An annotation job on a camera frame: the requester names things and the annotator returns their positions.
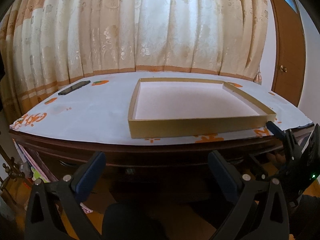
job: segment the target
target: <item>white lace curtain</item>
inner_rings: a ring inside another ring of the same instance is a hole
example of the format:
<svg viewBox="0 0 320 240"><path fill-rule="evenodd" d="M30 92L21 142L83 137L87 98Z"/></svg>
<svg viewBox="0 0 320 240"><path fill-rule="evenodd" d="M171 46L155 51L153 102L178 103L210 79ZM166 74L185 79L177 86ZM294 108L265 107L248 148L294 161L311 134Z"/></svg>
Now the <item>white lace curtain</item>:
<svg viewBox="0 0 320 240"><path fill-rule="evenodd" d="M253 80L267 0L82 0L84 76L180 71Z"/></svg>
<svg viewBox="0 0 320 240"><path fill-rule="evenodd" d="M84 76L180 71L253 80L267 0L16 0L0 32L9 122Z"/></svg>

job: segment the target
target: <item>smartphone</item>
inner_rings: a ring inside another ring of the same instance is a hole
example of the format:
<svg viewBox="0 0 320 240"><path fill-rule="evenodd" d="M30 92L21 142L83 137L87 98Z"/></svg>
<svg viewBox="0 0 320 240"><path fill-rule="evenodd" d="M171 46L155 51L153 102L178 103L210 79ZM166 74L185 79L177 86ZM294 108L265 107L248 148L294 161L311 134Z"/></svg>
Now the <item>smartphone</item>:
<svg viewBox="0 0 320 240"><path fill-rule="evenodd" d="M91 82L90 80L88 80L88 81L81 81L81 82L79 82L79 83L77 83L77 84L75 84L75 85L72 85L71 87L66 88L65 90L62 90L61 92L58 93L58 95L59 95L59 96L62 96L62 95L69 94L69 93L71 93L72 91L75 91L75 90L77 90L78 88L83 87L83 86L89 84L90 82Z"/></svg>

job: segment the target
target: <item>orange text print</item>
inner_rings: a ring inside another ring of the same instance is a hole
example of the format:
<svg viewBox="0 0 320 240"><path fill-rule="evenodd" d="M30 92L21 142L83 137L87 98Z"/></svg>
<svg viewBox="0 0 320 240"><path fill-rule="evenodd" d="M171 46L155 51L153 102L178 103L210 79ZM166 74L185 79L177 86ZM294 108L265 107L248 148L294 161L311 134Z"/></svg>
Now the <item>orange text print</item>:
<svg viewBox="0 0 320 240"><path fill-rule="evenodd" d="M195 143L224 141L224 138L216 137L217 135L218 135L217 133L203 135L201 136L201 140L195 141Z"/></svg>
<svg viewBox="0 0 320 240"><path fill-rule="evenodd" d="M239 85L239 84L237 84L237 83L232 83L232 82L228 82L229 84L231 84L231 85L234 85L236 88L241 88L241 87L243 87L243 86L241 86L241 85Z"/></svg>
<svg viewBox="0 0 320 240"><path fill-rule="evenodd" d="M45 105L48 105L48 104L54 102L56 99L57 99L57 98L51 98L50 100L46 101L44 104L45 104Z"/></svg>
<svg viewBox="0 0 320 240"><path fill-rule="evenodd" d="M263 128L263 130L260 130L260 129L255 129L254 132L256 133L256 135L258 137L263 137L263 136L269 136L270 133L269 133L269 130L267 128Z"/></svg>
<svg viewBox="0 0 320 240"><path fill-rule="evenodd" d="M47 113L38 113L38 114L25 114L22 116L20 119L14 122L13 128L14 129L19 129L22 125L28 126L30 125L31 127L34 126L34 122L40 122L42 121L45 117L47 116Z"/></svg>
<svg viewBox="0 0 320 240"><path fill-rule="evenodd" d="M160 138L145 138L146 141L150 141L150 143L153 143L154 141L160 141Z"/></svg>
<svg viewBox="0 0 320 240"><path fill-rule="evenodd" d="M93 82L92 86L103 85L103 84L106 84L108 82L109 82L108 80L100 80L100 81Z"/></svg>

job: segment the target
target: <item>metal screw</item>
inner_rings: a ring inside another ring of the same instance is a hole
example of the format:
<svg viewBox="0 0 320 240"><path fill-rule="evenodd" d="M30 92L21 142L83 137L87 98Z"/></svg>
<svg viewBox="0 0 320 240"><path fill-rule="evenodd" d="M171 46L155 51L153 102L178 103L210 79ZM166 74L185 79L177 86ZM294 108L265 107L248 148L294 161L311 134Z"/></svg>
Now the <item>metal screw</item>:
<svg viewBox="0 0 320 240"><path fill-rule="evenodd" d="M250 181L251 177L250 177L249 174L243 174L243 175L242 175L242 179L243 179L244 181Z"/></svg>
<svg viewBox="0 0 320 240"><path fill-rule="evenodd" d="M39 185L41 184L41 182L42 182L41 179L36 179L35 184L36 184L37 186L39 186Z"/></svg>
<svg viewBox="0 0 320 240"><path fill-rule="evenodd" d="M63 181L68 182L69 180L71 180L71 175L64 175L63 176Z"/></svg>
<svg viewBox="0 0 320 240"><path fill-rule="evenodd" d="M136 172L135 169L132 169L132 168L127 168L125 170L125 174L127 175L133 175L135 172Z"/></svg>
<svg viewBox="0 0 320 240"><path fill-rule="evenodd" d="M275 185L279 185L280 181L277 178L273 178L272 179L272 183L275 184Z"/></svg>

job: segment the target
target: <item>wooden door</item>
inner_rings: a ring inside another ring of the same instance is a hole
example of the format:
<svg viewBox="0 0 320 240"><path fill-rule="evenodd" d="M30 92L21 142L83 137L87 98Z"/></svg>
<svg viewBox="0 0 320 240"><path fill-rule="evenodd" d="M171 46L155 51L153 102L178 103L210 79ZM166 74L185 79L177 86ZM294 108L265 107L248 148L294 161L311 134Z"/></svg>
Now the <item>wooden door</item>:
<svg viewBox="0 0 320 240"><path fill-rule="evenodd" d="M285 0L271 0L276 23L276 69L272 91L298 106L306 67L300 13Z"/></svg>

